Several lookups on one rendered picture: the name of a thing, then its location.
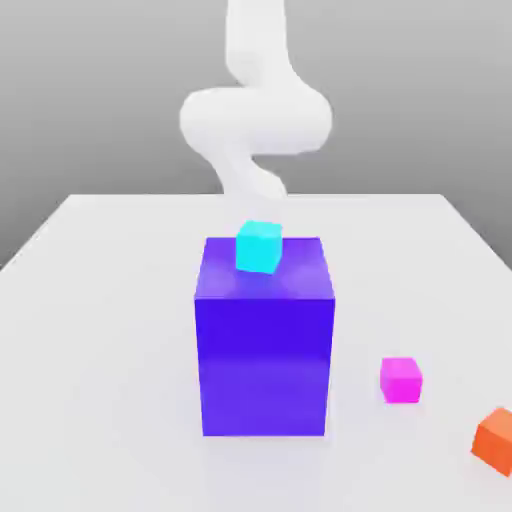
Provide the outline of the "small cyan cube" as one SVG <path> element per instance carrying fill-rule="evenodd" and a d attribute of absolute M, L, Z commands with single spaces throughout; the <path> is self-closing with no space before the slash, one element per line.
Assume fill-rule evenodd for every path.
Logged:
<path fill-rule="evenodd" d="M 248 220 L 235 239 L 236 269 L 273 274 L 281 261 L 282 251 L 281 224 Z"/>

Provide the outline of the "small magenta cube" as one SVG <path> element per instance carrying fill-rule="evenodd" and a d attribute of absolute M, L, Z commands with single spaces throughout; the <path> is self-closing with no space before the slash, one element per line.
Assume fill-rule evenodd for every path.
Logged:
<path fill-rule="evenodd" d="M 380 389 L 387 403 L 418 403 L 422 385 L 423 375 L 414 358 L 386 357 L 382 359 Z"/>

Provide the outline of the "small orange cube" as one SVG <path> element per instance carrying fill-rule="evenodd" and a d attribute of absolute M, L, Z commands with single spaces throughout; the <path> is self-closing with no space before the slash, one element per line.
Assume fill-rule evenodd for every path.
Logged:
<path fill-rule="evenodd" d="M 499 407 L 477 426 L 471 453 L 502 475 L 512 474 L 512 412 Z"/>

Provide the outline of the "large purple box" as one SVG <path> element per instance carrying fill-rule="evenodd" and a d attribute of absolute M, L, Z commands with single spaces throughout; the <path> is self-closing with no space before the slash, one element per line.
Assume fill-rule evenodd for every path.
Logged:
<path fill-rule="evenodd" d="M 285 239 L 267 275 L 207 238 L 194 306 L 204 435 L 324 434 L 335 294 L 319 239 Z"/>

